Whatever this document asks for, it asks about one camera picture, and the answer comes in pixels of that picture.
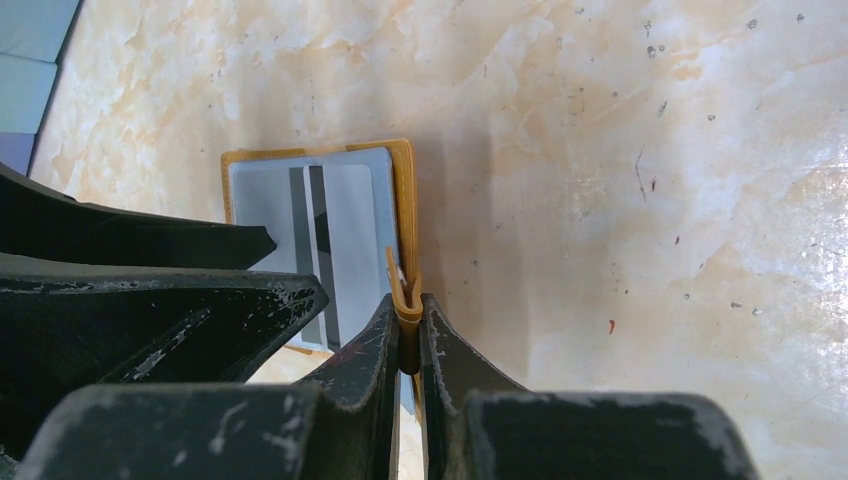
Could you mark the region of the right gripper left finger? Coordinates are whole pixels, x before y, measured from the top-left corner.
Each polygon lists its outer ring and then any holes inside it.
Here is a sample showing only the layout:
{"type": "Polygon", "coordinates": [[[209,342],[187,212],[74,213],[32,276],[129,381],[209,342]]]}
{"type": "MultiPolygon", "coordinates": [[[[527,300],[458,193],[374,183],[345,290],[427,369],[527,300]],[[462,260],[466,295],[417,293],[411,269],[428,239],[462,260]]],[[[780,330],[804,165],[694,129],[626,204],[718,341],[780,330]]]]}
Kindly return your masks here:
{"type": "Polygon", "coordinates": [[[295,385],[319,389],[302,479],[395,479],[399,326],[387,294],[363,330],[295,385]]]}

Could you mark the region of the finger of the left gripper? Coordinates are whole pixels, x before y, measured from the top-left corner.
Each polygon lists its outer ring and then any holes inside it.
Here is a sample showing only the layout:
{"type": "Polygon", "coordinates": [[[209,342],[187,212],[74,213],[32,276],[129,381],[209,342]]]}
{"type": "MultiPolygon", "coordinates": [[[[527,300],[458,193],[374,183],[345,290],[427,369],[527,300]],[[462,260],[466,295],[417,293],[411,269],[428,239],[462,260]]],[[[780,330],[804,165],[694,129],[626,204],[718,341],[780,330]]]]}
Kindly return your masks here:
{"type": "Polygon", "coordinates": [[[82,203],[1,166],[1,251],[89,265],[245,270],[276,249],[263,226],[82,203]]]}
{"type": "Polygon", "coordinates": [[[1,258],[1,448],[96,384],[242,382],[328,303],[316,277],[1,258]]]}

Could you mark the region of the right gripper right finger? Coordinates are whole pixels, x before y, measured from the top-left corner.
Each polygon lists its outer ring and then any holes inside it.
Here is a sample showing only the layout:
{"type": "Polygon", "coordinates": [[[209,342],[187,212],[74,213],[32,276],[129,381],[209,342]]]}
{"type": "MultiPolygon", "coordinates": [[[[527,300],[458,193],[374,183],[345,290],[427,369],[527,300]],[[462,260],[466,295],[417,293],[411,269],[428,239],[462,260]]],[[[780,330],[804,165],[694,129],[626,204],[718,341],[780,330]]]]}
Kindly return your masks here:
{"type": "Polygon", "coordinates": [[[444,479],[449,448],[454,444],[454,424],[460,419],[468,394],[527,389],[455,330],[433,294],[424,294],[422,305],[419,396],[425,477],[444,479]]]}

